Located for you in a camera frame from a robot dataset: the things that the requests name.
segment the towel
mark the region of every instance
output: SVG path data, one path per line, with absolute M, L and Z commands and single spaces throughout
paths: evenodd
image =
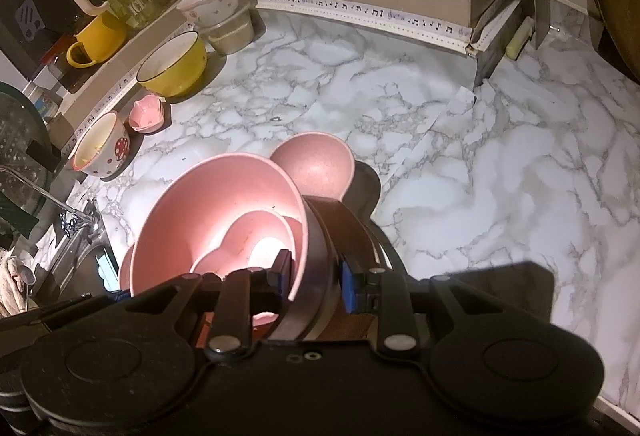
M 10 317 L 26 310 L 24 282 L 18 276 L 18 257 L 8 257 L 0 263 L 0 317 Z

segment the pink bowl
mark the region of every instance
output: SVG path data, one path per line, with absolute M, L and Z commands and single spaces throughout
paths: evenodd
M 158 96 L 148 94 L 134 102 L 129 113 L 129 125 L 143 134 L 151 134 L 160 129 L 164 125 L 164 110 Z
M 355 159 L 340 138 L 324 132 L 296 134 L 270 156 L 291 177 L 303 196 L 341 201 L 355 174 Z
M 131 294 L 188 273 L 197 262 L 206 265 L 204 256 L 223 244 L 227 232 L 232 234 L 232 225 L 256 210 L 273 210 L 285 220 L 279 235 L 288 230 L 287 242 L 294 244 L 294 281 L 289 294 L 293 299 L 302 281 L 308 249 L 304 202 L 280 167 L 247 153 L 205 160 L 164 191 L 142 226 L 133 251 Z M 291 225 L 296 223 L 300 228 L 293 233 Z M 229 268 L 218 270 L 228 273 Z
M 129 272 L 131 271 L 131 257 L 133 256 L 133 245 L 129 246 L 127 253 L 122 259 L 122 264 L 118 268 L 118 286 L 121 290 L 129 289 Z

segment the marble countertop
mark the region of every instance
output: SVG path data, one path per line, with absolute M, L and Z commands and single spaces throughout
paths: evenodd
M 121 175 L 74 190 L 75 202 L 97 199 L 118 261 L 197 162 L 333 133 L 377 173 L 372 218 L 412 278 L 461 273 L 589 340 L 606 363 L 603 396 L 640 415 L 638 86 L 558 32 L 472 93 L 460 56 L 261 15 L 266 33 L 210 61 L 212 82 L 172 105 L 171 126 L 145 137 Z

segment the flower-shaped pink dish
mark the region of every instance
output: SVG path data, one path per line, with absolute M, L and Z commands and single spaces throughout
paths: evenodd
M 133 104 L 129 113 L 129 125 L 134 131 L 151 134 L 164 125 L 164 110 L 158 96 L 148 94 Z

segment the metal screw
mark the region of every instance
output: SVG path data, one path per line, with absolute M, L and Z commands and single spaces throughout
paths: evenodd
M 315 351 L 308 351 L 305 353 L 305 358 L 307 360 L 320 360 L 322 358 L 322 355 Z
M 209 340 L 209 349 L 216 353 L 229 353 L 242 346 L 240 340 L 231 335 L 219 335 Z
M 386 270 L 384 268 L 369 268 L 366 276 L 367 284 L 378 286 L 380 284 L 380 278 L 382 278 L 382 274 L 385 272 Z
M 387 349 L 392 351 L 409 351 L 412 350 L 415 346 L 418 345 L 417 340 L 414 337 L 409 335 L 391 335 L 386 337 L 385 346 Z

